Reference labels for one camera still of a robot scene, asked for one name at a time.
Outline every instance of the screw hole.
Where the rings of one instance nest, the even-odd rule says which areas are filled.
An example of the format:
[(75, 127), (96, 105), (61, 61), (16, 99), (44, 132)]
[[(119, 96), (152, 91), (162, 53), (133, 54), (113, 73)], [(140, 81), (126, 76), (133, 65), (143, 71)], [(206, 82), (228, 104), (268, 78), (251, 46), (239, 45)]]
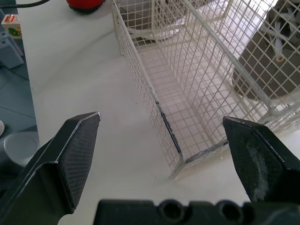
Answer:
[(163, 218), (169, 222), (178, 223), (184, 218), (184, 208), (174, 200), (167, 200), (160, 204), (159, 210)]
[(242, 222), (243, 221), (243, 212), (240, 207), (230, 201), (219, 202), (218, 206), (220, 208), (221, 214), (229, 220), (233, 222)]

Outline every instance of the white table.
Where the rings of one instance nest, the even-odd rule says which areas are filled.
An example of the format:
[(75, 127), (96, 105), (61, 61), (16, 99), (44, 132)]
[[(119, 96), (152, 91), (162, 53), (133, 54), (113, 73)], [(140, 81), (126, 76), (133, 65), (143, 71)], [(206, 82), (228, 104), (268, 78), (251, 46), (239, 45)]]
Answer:
[(60, 225), (92, 224), (101, 198), (246, 201), (230, 157), (168, 179), (171, 171), (120, 55), (110, 9), (108, 0), (89, 16), (76, 14), (65, 0), (19, 9), (41, 143), (70, 117), (102, 114), (81, 201)]

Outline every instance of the gray fabric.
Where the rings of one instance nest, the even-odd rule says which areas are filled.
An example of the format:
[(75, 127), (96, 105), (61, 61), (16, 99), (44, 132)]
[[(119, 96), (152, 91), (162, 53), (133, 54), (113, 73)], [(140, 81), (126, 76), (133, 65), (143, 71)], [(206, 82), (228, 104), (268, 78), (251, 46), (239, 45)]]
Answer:
[[(279, 11), (278, 7), (282, 7), (282, 2), (283, 0), (278, 1), (275, 10)], [(274, 10), (271, 9), (267, 13), (267, 19), (264, 23), (266, 27), (269, 27), (269, 22), (272, 25), (274, 19), (276, 19), (273, 12)], [(277, 62), (273, 48), (270, 45), (271, 38), (268, 34), (258, 30), (248, 42), (239, 58), (239, 62), (256, 80), (267, 96), (275, 99), (291, 93), (300, 85), (300, 74), (295, 69), (300, 69), (300, 55), (298, 51), (293, 50), (289, 43), (283, 43), (285, 59), (282, 62)], [(299, 47), (300, 40), (295, 39), (293, 44), (294, 47)], [(239, 71), (235, 69), (232, 82), (237, 82), (237, 85), (234, 90), (239, 95), (244, 95), (250, 89), (250, 86), (242, 76), (239, 76)], [(258, 98), (253, 90), (248, 92), (246, 96), (250, 99)]]

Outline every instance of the metal grid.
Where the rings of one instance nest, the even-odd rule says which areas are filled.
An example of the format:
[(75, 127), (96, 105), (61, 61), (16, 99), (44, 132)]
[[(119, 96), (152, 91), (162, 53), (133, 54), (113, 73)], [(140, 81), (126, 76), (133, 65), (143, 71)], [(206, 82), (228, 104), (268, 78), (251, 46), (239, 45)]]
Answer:
[(158, 106), (156, 94), (148, 80), (147, 74), (132, 43), (127, 28), (122, 19), (117, 16), (117, 13), (118, 11), (113, 11), (113, 19), (115, 23), (119, 25), (115, 26), (115, 31), (120, 41), (121, 52), (124, 54), (128, 66), (132, 71), (133, 78), (145, 105), (151, 124), (158, 137), (164, 156), (169, 167), (173, 170), (180, 160), (180, 154), (176, 149), (174, 141), (170, 136), (170, 131), (167, 129), (164, 122), (162, 112)]
[[(142, 7), (141, 17), (131, 17), (135, 23), (129, 23), (128, 11), (122, 11), (129, 4), (129, 0), (125, 1), (123, 5), (119, 1), (114, 5), (117, 37), (147, 111), (150, 110), (152, 125), (155, 130), (163, 131), (157, 135), (159, 140), (163, 137), (160, 143), (163, 151), (168, 152), (173, 177), (182, 169), (198, 166), (226, 152), (223, 116), (267, 124), (274, 132), (298, 127), (300, 104), (295, 79), (285, 76), (289, 84), (297, 85), (292, 93), (276, 95), (279, 89), (286, 91), (283, 80), (270, 94), (266, 91), (268, 83), (261, 84), (260, 80), (265, 79), (257, 72), (256, 66), (261, 62), (257, 60), (253, 66), (245, 57), (248, 43), (256, 43), (253, 36), (266, 24), (265, 17), (278, 4), (276, 1), (153, 0), (151, 10)], [(138, 5), (135, 0), (131, 6), (134, 5)], [(273, 59), (269, 52), (265, 57), (270, 63), (262, 73), (270, 75), (268, 66)], [(166, 115), (166, 126), (171, 130), (163, 128), (160, 115)]]

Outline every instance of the wire basket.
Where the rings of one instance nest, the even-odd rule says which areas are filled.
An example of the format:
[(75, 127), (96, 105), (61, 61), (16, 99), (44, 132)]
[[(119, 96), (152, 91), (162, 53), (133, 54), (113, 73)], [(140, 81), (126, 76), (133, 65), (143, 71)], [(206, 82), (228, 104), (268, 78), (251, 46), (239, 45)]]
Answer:
[[(279, 133), (299, 126), (298, 3), (151, 0), (147, 8), (145, 1), (112, 4), (121, 52), (172, 178), (227, 152), (224, 116), (265, 124)], [(138, 18), (130, 15), (128, 6)]]

